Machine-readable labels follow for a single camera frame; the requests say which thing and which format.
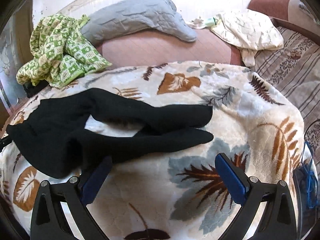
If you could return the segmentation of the grey quilted pillow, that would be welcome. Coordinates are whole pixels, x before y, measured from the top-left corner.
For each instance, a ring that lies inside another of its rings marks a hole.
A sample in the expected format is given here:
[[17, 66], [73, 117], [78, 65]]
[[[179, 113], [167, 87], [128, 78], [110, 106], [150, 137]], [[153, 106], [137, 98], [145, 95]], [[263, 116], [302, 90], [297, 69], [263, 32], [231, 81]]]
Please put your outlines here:
[[184, 42], [197, 39], [196, 32], [187, 26], [172, 0], [120, 1], [89, 15], [81, 33], [95, 46], [144, 29], [155, 29]]

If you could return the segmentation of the pink bed sheet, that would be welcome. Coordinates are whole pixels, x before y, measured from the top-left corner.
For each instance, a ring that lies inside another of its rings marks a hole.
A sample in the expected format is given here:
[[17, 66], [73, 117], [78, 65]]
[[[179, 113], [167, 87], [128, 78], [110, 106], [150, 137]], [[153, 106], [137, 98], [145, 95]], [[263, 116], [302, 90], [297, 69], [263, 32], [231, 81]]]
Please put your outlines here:
[[208, 29], [197, 30], [195, 42], [184, 42], [156, 30], [105, 41], [97, 50], [112, 67], [157, 66], [175, 61], [206, 61], [242, 66], [240, 51]]

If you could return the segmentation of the cream floral pillow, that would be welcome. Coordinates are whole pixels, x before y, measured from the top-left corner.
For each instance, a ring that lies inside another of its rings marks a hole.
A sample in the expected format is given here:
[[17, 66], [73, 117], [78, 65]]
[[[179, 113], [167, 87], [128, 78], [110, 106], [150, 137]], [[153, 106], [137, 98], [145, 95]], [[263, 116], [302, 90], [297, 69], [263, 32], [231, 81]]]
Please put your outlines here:
[[284, 48], [284, 38], [269, 16], [250, 9], [225, 11], [210, 18], [199, 17], [187, 25], [193, 29], [208, 28], [221, 40], [238, 48], [246, 67], [255, 66], [257, 52]]

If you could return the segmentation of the brown sofa headboard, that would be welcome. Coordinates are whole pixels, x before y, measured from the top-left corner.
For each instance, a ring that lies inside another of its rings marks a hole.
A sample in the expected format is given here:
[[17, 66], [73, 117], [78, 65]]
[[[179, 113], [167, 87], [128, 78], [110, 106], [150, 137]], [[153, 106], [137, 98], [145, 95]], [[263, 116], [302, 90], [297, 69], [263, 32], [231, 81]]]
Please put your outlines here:
[[299, 7], [300, 0], [251, 0], [248, 9], [270, 17], [276, 27], [296, 31], [319, 44], [319, 24]]

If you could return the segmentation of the leaf-print fleece blanket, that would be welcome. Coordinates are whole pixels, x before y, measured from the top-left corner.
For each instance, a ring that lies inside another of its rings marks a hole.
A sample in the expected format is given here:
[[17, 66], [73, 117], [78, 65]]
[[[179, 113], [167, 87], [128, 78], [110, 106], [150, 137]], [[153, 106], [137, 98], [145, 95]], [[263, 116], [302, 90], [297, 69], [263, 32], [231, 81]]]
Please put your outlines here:
[[294, 169], [310, 163], [300, 111], [281, 92], [246, 67], [204, 61], [160, 66], [121, 67], [79, 78], [64, 88], [46, 87], [29, 99], [8, 124], [21, 128], [35, 117], [46, 124], [57, 103], [93, 88], [153, 107], [205, 105], [213, 115], [204, 126], [211, 142], [174, 153], [153, 152], [133, 158], [133, 148], [109, 142], [86, 149], [95, 160], [115, 154], [126, 161], [113, 166], [89, 212], [110, 239], [218, 239], [240, 205], [219, 178], [215, 157], [224, 153], [248, 176], [263, 183], [287, 183], [294, 207], [298, 199]]

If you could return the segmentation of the striped brown bedspread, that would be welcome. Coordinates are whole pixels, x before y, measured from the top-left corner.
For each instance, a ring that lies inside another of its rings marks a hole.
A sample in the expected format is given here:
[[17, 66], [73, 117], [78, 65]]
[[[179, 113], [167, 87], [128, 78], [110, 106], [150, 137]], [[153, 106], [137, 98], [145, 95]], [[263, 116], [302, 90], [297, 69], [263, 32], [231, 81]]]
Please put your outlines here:
[[284, 39], [280, 50], [262, 50], [252, 68], [300, 111], [306, 138], [319, 152], [319, 45], [302, 34], [277, 28]]

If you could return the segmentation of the black pants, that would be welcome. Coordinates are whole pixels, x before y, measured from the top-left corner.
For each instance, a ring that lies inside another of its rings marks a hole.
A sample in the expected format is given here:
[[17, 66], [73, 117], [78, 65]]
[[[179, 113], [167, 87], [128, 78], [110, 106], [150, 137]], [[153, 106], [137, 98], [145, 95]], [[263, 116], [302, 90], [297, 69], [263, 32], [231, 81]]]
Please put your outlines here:
[[154, 107], [100, 88], [44, 99], [7, 133], [25, 159], [60, 179], [110, 157], [113, 163], [149, 153], [185, 150], [213, 139], [203, 128], [213, 116], [205, 105]]

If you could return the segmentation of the green patterned cloth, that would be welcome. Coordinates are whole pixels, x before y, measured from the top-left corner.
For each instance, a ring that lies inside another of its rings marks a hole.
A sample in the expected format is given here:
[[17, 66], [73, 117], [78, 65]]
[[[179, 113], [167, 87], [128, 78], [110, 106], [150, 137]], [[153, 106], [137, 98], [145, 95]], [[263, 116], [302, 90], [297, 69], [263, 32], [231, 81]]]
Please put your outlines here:
[[16, 74], [20, 85], [42, 80], [61, 89], [73, 80], [87, 74], [101, 72], [112, 66], [81, 33], [89, 22], [63, 14], [43, 17], [31, 33], [29, 46], [33, 59]]

